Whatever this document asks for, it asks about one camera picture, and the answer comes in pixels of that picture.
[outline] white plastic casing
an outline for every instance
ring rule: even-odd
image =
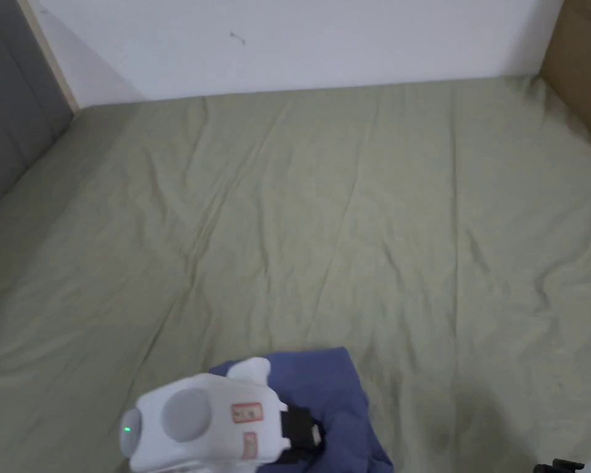
[[[163,409],[173,395],[188,389],[206,393],[210,421],[199,437],[177,442],[166,434]],[[197,374],[141,396],[136,407],[142,415],[140,440],[130,459],[136,473],[253,470],[276,461],[291,446],[281,432],[280,411],[286,411],[287,406],[267,386]]]

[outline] white wall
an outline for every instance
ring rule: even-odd
[[[536,73],[559,0],[30,0],[79,102]]]

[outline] gray upholstered headboard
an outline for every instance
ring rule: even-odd
[[[0,0],[0,198],[72,117],[16,0]]]

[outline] bed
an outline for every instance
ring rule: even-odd
[[[399,471],[591,455],[591,138],[542,81],[92,107],[0,200],[0,473],[126,471],[141,393],[332,346]]]

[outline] cardboard box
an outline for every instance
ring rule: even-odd
[[[541,76],[591,130],[591,0],[565,0]]]

